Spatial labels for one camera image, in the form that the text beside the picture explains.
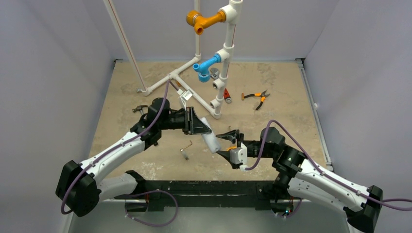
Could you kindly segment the white remote control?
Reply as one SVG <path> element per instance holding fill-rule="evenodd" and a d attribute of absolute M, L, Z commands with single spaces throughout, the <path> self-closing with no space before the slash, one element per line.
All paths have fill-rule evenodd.
<path fill-rule="evenodd" d="M 202 138 L 207 145 L 208 149 L 210 150 L 211 153 L 216 153 L 217 151 L 221 150 L 222 147 L 215 135 L 215 133 L 212 130 L 212 127 L 210 126 L 209 122 L 205 117 L 202 117 L 200 119 L 206 126 L 208 126 L 211 129 L 211 133 L 205 133 L 202 134 Z"/>

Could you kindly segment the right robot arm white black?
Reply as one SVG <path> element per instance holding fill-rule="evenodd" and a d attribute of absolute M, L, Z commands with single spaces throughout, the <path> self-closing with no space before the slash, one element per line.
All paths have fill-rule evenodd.
<path fill-rule="evenodd" d="M 342 213 L 355 229 L 374 232 L 381 205 L 372 200 L 382 200 L 383 191 L 379 187 L 356 184 L 312 162 L 303 152 L 287 145 L 275 127 L 262 130 L 259 140 L 245 140 L 239 130 L 216 137 L 235 144 L 217 152 L 233 169 L 247 171 L 248 157 L 273 159 L 272 167 L 278 176 L 268 191 L 275 200 L 286 196 L 310 200 Z"/>

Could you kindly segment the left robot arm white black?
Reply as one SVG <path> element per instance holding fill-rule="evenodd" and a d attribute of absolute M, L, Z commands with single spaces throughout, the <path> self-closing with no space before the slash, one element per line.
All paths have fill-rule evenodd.
<path fill-rule="evenodd" d="M 164 130 L 181 130 L 185 135 L 212 132 L 193 107 L 173 110 L 166 98 L 156 98 L 147 108 L 147 113 L 112 146 L 80 163 L 70 160 L 64 164 L 55 191 L 62 201 L 62 214 L 85 216 L 90 213 L 104 195 L 112 192 L 101 187 L 107 182 L 107 175 L 131 157 L 156 146 Z"/>

